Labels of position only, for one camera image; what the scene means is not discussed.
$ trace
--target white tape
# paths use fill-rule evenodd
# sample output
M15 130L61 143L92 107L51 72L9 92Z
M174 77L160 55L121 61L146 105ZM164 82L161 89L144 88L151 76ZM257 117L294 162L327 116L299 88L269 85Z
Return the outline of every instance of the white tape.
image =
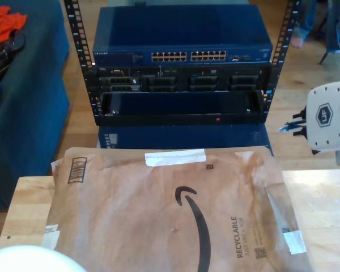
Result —
M204 149L146 153L145 160L147 166L164 166L184 163L205 162Z
M57 228L58 228L57 224L45 227L43 242L41 243L42 247L51 250L54 250L56 248L59 234L61 233L61 231L57 231Z
M306 252L301 231L286 232L283 235L292 255Z

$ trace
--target wooden table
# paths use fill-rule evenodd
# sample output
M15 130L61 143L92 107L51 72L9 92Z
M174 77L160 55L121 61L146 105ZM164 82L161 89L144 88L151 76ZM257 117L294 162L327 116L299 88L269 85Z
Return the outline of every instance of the wooden table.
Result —
M315 271L340 272L340 170L283 174L312 266ZM53 177L20 178L0 248L41 245L53 195Z

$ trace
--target amazon padded mailer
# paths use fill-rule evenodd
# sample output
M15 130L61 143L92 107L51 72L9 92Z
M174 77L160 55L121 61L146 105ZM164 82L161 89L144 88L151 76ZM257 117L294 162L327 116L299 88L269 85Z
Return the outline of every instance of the amazon padded mailer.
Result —
M48 224L87 271L311 271L282 171L264 152L150 167L145 157L66 155Z

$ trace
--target blue box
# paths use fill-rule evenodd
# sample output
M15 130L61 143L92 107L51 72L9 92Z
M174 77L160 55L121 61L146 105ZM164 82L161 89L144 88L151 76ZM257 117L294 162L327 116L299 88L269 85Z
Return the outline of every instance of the blue box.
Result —
M272 43L256 5L102 7L96 66L269 62Z

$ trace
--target amazon smile logo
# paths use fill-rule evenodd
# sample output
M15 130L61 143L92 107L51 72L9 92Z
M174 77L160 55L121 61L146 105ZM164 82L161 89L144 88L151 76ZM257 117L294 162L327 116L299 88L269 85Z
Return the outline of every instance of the amazon smile logo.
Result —
M175 199L176 202L182 206L181 202L181 192L185 191L192 194L197 194L197 192L187 186L180 186L175 190ZM208 226L206 225L205 218L199 209L198 205L195 201L188 195L185 196L186 200L188 201L190 208L192 208L195 221L197 222L198 227L198 234L199 234L199 265L198 265L198 272L208 272L209 264L210 264L210 236Z

